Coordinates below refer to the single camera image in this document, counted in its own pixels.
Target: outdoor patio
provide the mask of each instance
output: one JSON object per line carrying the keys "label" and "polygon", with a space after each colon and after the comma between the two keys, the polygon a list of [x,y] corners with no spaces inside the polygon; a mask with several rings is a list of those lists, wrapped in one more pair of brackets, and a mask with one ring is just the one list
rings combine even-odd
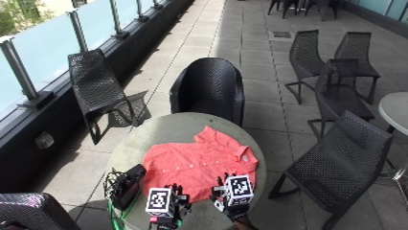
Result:
{"label": "outdoor patio", "polygon": [[[297,104],[284,87],[285,82],[297,80],[288,60],[294,32],[320,31],[322,60],[332,58],[345,32],[372,32],[369,58],[381,78],[369,109],[376,115],[372,124],[381,129],[387,127],[377,112],[381,98],[391,92],[408,90],[408,39],[346,11],[340,11],[333,20],[328,10],[324,22],[316,7],[305,17],[302,12],[293,16],[289,10],[281,19],[281,11],[275,9],[267,15],[268,4],[268,0],[195,0],[155,52],[136,69],[124,93],[128,96],[146,91],[143,99],[151,119],[167,115],[168,91],[181,69],[197,58],[227,59],[243,76],[243,127],[256,140],[267,161],[267,187],[249,218],[260,229],[317,230],[329,214],[305,195],[296,193],[267,200],[277,176],[316,143],[305,122],[320,117],[313,92],[302,86],[301,104]],[[273,37],[272,32],[289,32],[292,38]],[[362,94],[366,94],[369,85],[369,80],[358,80]],[[128,130],[130,127],[111,127],[94,146],[84,126],[78,127],[77,136],[67,141],[58,161],[34,188],[35,192],[55,197],[80,229],[110,229],[103,171],[114,146]],[[399,163],[408,161],[408,137],[397,131],[393,136],[389,159]],[[373,184],[334,229],[408,229],[406,206],[389,180],[380,179]]]}

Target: pink cloth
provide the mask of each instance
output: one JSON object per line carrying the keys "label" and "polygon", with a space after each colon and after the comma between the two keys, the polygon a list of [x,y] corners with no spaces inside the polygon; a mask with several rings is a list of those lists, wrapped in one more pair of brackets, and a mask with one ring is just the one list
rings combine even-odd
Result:
{"label": "pink cloth", "polygon": [[208,198],[209,188],[216,186],[216,176],[248,174],[255,186],[257,160],[249,147],[232,137],[205,126],[195,135],[196,143],[167,143],[151,146],[142,159],[146,175],[142,191],[147,196],[150,188],[163,188],[176,183],[189,202]]}

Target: railing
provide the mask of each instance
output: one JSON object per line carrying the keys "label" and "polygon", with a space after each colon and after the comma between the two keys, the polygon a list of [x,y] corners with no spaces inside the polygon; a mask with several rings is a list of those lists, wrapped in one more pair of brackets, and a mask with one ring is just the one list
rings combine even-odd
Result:
{"label": "railing", "polygon": [[0,121],[67,71],[66,56],[122,39],[156,0],[95,0],[0,41]]}

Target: table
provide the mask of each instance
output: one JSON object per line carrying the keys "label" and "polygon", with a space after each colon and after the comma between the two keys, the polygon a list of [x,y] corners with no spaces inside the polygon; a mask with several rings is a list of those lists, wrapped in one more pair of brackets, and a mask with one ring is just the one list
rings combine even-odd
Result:
{"label": "table", "polygon": [[[390,125],[386,132],[391,133],[394,130],[398,130],[408,135],[408,92],[397,92],[386,95],[380,101],[378,110],[382,118]],[[391,171],[387,172],[387,178],[397,184],[408,205],[408,176],[405,175],[408,161],[403,162],[399,168],[391,163],[390,166]]]}
{"label": "table", "polygon": [[[249,146],[257,159],[256,187],[249,208],[252,209],[259,201],[267,182],[265,159],[260,148],[245,131],[229,121],[201,113],[176,113],[143,122],[134,128],[126,138],[118,143],[112,150],[106,166],[106,173],[114,168],[126,172],[132,166],[142,162],[142,158],[151,145],[164,143],[193,143],[193,136],[204,129],[212,127],[233,137],[244,146]],[[136,203],[123,219],[126,228],[147,229],[148,215],[143,211],[146,197],[139,196]],[[191,213],[183,218],[181,226],[178,229],[228,229],[231,221],[219,213],[212,202],[207,199],[195,202]]]}

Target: metal railing post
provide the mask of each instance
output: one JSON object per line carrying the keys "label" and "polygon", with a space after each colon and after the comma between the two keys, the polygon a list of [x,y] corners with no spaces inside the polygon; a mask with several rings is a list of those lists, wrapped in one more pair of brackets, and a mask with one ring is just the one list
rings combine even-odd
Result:
{"label": "metal railing post", "polygon": [[84,37],[83,37],[83,32],[82,32],[80,27],[79,27],[77,9],[66,12],[66,14],[69,14],[69,17],[71,18],[71,23],[73,23],[73,27],[74,27],[74,31],[75,31],[77,40],[78,40],[79,51],[84,52],[84,51],[87,51],[87,46],[86,46],[86,41],[84,41]]}
{"label": "metal railing post", "polygon": [[138,15],[139,15],[138,20],[140,22],[144,22],[146,20],[148,20],[148,17],[146,15],[142,15],[142,13],[140,13],[140,0],[136,0],[136,1],[138,1]]}
{"label": "metal railing post", "polygon": [[23,95],[26,96],[27,100],[33,100],[38,98],[38,93],[35,91],[33,82],[29,79],[26,70],[23,68],[21,59],[15,53],[15,47],[11,43],[11,40],[7,39],[0,43],[2,54],[5,56],[5,59],[9,62],[9,65],[11,67],[11,70],[15,75],[15,79],[19,83],[19,86],[22,88]]}
{"label": "metal railing post", "polygon": [[156,0],[152,0],[152,8],[154,8],[155,10],[163,9],[163,6],[162,6],[160,4],[158,4]]}
{"label": "metal railing post", "polygon": [[128,32],[123,32],[122,29],[119,28],[119,21],[118,21],[116,7],[114,0],[110,0],[110,9],[111,9],[111,16],[112,16],[114,30],[115,30],[114,37],[124,39],[128,36]]}

